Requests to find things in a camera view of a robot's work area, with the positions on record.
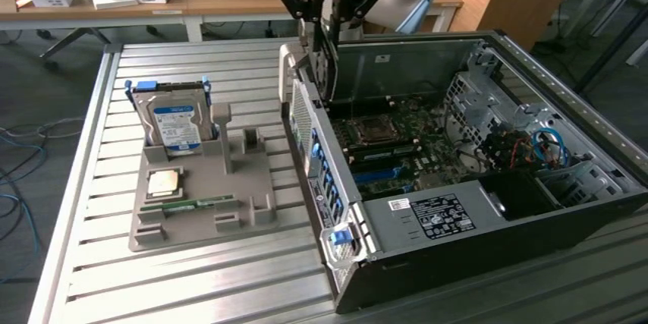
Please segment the black graphics card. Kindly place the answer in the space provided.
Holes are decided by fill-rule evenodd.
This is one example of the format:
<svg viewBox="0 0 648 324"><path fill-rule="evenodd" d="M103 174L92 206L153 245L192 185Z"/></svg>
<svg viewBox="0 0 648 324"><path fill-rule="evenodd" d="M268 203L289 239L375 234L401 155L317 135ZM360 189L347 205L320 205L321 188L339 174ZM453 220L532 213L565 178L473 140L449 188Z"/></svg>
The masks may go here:
<svg viewBox="0 0 648 324"><path fill-rule="evenodd" d="M305 54L309 82L315 84L320 100L332 101L339 77L340 13L337 0L317 0L317 20L305 23Z"/></svg>

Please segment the metal CPU socket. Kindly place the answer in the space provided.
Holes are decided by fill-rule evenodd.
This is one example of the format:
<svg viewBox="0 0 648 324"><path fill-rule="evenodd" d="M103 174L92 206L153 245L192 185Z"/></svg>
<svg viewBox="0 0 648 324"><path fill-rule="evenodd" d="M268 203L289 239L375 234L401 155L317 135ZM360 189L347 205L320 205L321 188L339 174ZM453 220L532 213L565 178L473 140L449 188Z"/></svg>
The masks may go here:
<svg viewBox="0 0 648 324"><path fill-rule="evenodd" d="M400 140L399 132L387 115L355 118L349 121L349 126L356 145L371 146Z"/></svg>

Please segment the green motherboard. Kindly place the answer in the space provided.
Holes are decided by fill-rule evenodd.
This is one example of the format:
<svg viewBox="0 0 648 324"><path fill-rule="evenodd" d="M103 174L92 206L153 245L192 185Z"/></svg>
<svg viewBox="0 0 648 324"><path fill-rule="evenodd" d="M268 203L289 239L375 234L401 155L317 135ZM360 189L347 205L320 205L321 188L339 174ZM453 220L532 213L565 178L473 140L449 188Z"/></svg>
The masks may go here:
<svg viewBox="0 0 648 324"><path fill-rule="evenodd" d="M375 115L387 115L391 118L400 140L372 146L413 143L421 147L421 150L408 156L349 163L348 150L367 147L353 144L349 121ZM424 96L415 95L404 98L387 96L367 102L333 105L328 110L328 116L352 174L403 167L401 174L392 180L376 181L371 184L356 183L364 200L457 184L481 172L481 161L475 156L460 153L457 151L460 141L449 137L449 112L445 106Z"/></svg>

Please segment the wooden desk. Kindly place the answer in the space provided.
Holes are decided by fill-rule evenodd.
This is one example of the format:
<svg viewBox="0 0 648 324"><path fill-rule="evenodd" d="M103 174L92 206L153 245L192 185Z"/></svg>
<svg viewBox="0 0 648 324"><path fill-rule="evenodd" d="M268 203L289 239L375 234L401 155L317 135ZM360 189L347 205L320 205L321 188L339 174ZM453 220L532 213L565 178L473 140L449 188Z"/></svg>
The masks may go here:
<svg viewBox="0 0 648 324"><path fill-rule="evenodd" d="M17 8L15 0L0 0L0 31L181 24L188 41L200 42L204 23L291 18L280 0L169 0L103 10L95 9L92 0L73 0L63 8Z"/></svg>

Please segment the hard disk with blue carrier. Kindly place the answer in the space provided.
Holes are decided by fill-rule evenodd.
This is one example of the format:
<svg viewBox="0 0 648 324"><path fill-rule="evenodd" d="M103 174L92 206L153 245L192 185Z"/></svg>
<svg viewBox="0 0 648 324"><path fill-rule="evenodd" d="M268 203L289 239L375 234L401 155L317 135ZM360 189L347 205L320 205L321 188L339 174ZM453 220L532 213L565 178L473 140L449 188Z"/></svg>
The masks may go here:
<svg viewBox="0 0 648 324"><path fill-rule="evenodd" d="M161 146L168 156L197 153L203 142L216 137L209 117L209 81L127 80L124 88L141 121L147 145Z"/></svg>

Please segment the dark RAM stick white label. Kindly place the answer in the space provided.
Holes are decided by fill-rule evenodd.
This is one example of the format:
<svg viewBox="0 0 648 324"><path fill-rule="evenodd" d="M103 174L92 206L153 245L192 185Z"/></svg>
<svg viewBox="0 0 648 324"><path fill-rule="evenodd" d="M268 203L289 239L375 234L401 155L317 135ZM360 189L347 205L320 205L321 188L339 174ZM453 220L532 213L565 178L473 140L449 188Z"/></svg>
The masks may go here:
<svg viewBox="0 0 648 324"><path fill-rule="evenodd" d="M413 143L367 146L359 149L348 150L348 162L360 163L399 156L408 156L411 153L416 153L420 150L421 147Z"/></svg>

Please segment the blue expansion slot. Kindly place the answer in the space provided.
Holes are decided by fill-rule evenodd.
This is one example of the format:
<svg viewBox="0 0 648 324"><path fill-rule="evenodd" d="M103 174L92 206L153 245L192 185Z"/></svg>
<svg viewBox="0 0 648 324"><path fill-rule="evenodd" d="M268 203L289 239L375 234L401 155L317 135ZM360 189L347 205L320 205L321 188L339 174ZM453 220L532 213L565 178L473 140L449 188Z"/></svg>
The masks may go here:
<svg viewBox="0 0 648 324"><path fill-rule="evenodd" d="M373 171L356 172L352 174L357 184L371 184L376 181L392 180L401 174L403 167L383 168Z"/></svg>

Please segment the grey plastic parts rack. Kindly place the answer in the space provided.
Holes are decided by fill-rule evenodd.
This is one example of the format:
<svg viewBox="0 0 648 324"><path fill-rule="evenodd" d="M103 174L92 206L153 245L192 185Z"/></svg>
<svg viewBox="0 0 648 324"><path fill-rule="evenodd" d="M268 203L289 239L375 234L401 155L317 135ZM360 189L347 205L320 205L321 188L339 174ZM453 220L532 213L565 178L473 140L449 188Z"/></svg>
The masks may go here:
<svg viewBox="0 0 648 324"><path fill-rule="evenodd" d="M264 138L256 129L229 134L231 121L229 104L216 103L211 107L211 122L219 135L203 142L197 153L168 156L161 146L143 149L128 242L131 251L231 241L275 231L281 226ZM160 170L179 172L179 190L173 195L149 198L149 173ZM140 211L145 205L221 195L235 195L235 200L181 212Z"/></svg>

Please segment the silver CPU chip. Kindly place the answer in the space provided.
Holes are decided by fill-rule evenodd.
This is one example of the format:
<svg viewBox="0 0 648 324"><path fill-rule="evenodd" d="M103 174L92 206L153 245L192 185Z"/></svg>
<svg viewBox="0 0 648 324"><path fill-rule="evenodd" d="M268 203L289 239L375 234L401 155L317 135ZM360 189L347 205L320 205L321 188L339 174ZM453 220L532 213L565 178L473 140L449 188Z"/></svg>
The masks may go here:
<svg viewBox="0 0 648 324"><path fill-rule="evenodd" d="M179 172L176 170L160 170L149 173L147 196L164 197L173 195L179 190Z"/></svg>

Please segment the green RAM stick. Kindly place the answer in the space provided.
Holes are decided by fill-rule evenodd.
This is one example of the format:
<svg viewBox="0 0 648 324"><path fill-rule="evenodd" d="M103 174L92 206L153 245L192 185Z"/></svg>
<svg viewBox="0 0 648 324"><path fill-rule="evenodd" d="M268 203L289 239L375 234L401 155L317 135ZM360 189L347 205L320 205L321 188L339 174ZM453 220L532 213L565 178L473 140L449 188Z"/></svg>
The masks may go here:
<svg viewBox="0 0 648 324"><path fill-rule="evenodd" d="M163 212L181 212L193 209L203 209L213 207L217 203L232 202L235 195L221 195L217 197L209 197L197 200L180 200L169 203L159 203L153 205L145 205L140 208L141 212L148 212L160 209Z"/></svg>

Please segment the grey power supply unit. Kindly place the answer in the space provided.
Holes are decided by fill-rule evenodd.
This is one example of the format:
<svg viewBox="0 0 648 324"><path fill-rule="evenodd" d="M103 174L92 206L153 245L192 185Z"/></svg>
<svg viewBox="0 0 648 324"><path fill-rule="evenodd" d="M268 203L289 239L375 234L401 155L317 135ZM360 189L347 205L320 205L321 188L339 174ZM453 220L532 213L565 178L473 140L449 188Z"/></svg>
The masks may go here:
<svg viewBox="0 0 648 324"><path fill-rule="evenodd" d="M504 211L479 181L369 200L364 217L376 254L396 256L485 233L507 224Z"/></svg>

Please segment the blue case latch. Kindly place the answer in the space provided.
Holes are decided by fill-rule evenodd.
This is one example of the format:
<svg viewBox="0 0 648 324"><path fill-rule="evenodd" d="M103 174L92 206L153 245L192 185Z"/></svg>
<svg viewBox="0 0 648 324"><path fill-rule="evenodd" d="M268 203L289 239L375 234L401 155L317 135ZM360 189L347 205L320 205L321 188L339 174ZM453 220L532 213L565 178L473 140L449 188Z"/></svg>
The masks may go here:
<svg viewBox="0 0 648 324"><path fill-rule="evenodd" d="M348 228L336 230L329 235L329 241L335 247L344 244L351 244L353 240L355 238Z"/></svg>

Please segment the metal disk bay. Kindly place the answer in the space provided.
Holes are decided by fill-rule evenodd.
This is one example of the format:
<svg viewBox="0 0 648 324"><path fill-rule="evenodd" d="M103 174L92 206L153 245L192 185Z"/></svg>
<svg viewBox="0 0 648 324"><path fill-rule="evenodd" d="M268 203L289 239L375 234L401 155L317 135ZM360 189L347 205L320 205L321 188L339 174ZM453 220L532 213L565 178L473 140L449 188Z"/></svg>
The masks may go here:
<svg viewBox="0 0 648 324"><path fill-rule="evenodd" d="M568 168L539 170L536 177L564 207L619 197L624 193L620 185L592 161L579 162Z"/></svg>

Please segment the black and silver PC case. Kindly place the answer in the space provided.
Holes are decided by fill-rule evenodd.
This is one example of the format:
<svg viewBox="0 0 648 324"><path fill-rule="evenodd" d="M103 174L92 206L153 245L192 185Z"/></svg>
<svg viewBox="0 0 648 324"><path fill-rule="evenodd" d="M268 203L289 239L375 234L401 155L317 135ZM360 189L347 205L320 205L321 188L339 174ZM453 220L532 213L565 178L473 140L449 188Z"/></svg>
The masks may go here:
<svg viewBox="0 0 648 324"><path fill-rule="evenodd" d="M331 102L309 82L303 42L280 49L280 99L292 159L335 310L349 313L571 249L648 205L648 155L572 89L499 32L372 36L337 48ZM420 95L449 112L459 152L483 163L479 181L507 224L445 244L380 257L364 200L331 126L333 105ZM539 170L592 161L624 193L561 206ZM348 228L355 240L333 246Z"/></svg>

